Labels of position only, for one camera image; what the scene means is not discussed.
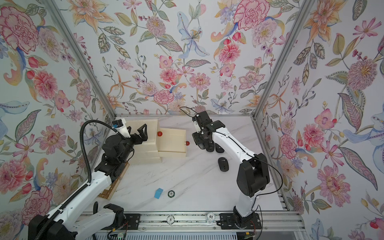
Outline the cream drawer cabinet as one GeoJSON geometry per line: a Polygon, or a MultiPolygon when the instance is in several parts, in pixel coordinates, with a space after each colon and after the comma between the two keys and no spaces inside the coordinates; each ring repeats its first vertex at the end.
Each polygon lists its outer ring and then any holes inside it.
{"type": "Polygon", "coordinates": [[[131,127],[130,135],[139,135],[138,129],[144,124],[147,125],[148,140],[140,145],[135,145],[134,156],[129,160],[130,165],[143,165],[143,164],[159,164],[162,162],[158,151],[157,132],[159,130],[159,123],[156,119],[140,119],[128,121],[128,119],[121,119],[126,127],[131,127]]]}

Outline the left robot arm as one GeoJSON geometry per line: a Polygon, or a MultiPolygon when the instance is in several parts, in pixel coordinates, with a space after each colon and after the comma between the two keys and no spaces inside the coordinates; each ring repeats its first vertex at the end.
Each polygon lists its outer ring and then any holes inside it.
{"type": "Polygon", "coordinates": [[[105,205],[101,212],[82,221],[78,221],[78,218],[99,194],[120,177],[129,156],[135,154],[134,147],[148,140],[148,127],[143,124],[136,134],[131,134],[131,127],[126,126],[124,119],[113,121],[111,126],[99,120],[95,122],[115,132],[102,146],[102,161],[94,170],[91,169],[84,135],[86,126],[92,121],[86,121],[80,129],[80,146],[88,180],[53,211],[45,216],[37,215],[31,220],[28,230],[30,240],[84,240],[99,230],[117,230],[128,222],[124,209],[114,204],[105,205]]]}

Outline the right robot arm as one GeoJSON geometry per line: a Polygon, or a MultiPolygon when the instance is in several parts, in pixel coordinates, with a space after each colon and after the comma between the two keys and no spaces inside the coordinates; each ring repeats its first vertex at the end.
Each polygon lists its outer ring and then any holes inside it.
{"type": "Polygon", "coordinates": [[[241,194],[234,207],[233,217],[238,226],[251,221],[254,204],[260,191],[270,183],[269,165],[264,154],[256,154],[240,143],[221,121],[213,121],[207,112],[192,117],[196,132],[195,144],[213,152],[217,147],[239,164],[237,186],[241,194]]]}

